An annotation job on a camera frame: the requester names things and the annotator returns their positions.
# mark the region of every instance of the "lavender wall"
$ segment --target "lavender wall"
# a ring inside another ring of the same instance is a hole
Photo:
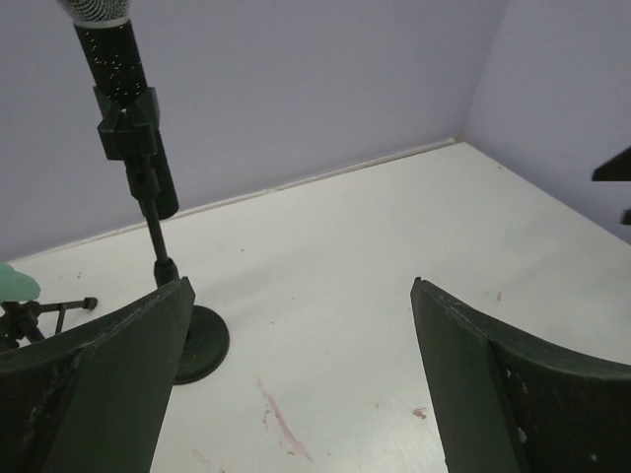
[[[466,140],[631,241],[627,183],[592,183],[631,145],[631,1],[511,0]]]
[[[134,0],[183,208],[461,132],[506,0]],[[140,222],[54,0],[0,7],[0,259]]]

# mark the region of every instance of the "round stand base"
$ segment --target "round stand base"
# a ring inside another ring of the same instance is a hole
[[[189,384],[216,370],[226,358],[230,333],[217,312],[201,305],[193,307],[175,384]]]

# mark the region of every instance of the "red mark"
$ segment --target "red mark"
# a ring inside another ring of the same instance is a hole
[[[199,450],[193,450],[193,456],[195,457],[195,459],[204,464],[204,465],[210,465],[210,460],[208,458],[206,458],[201,451]]]
[[[267,402],[269,403],[269,406],[271,407],[271,410],[274,413],[274,417],[278,421],[278,425],[281,431],[283,431],[283,436],[285,437],[285,440],[289,443],[289,445],[292,446],[293,450],[296,450],[295,453],[300,453],[308,461],[313,463],[314,460],[309,455],[309,452],[307,451],[303,443],[299,441],[296,438],[296,436],[294,436],[291,429],[287,425],[287,422],[285,422],[285,418],[283,417],[283,414],[281,413],[280,408],[278,407],[278,404],[276,403],[276,400],[272,397],[272,395],[269,392],[265,390],[260,379],[258,380],[258,388],[260,389],[260,392],[263,393],[263,396],[265,396],[265,398],[267,399]]]
[[[426,409],[424,407],[419,407],[418,409],[414,409],[412,411],[412,414],[414,414],[416,417],[420,419],[427,419],[427,416],[425,415],[425,411]]]

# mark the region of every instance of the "black microphone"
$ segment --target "black microphone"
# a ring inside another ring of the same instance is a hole
[[[129,20],[129,0],[57,1],[74,22],[96,89],[120,108],[131,105],[148,87]],[[155,141],[157,154],[151,163],[160,184],[156,208],[164,220],[177,212],[178,202],[159,130]]]

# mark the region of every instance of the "white table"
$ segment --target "white table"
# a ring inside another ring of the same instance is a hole
[[[416,276],[631,364],[631,248],[466,144],[165,230],[232,346],[211,376],[174,389],[154,473],[446,472],[410,308]],[[140,229],[16,266],[43,301],[98,296],[99,316],[152,291],[153,262]],[[69,312],[66,327],[92,316]]]

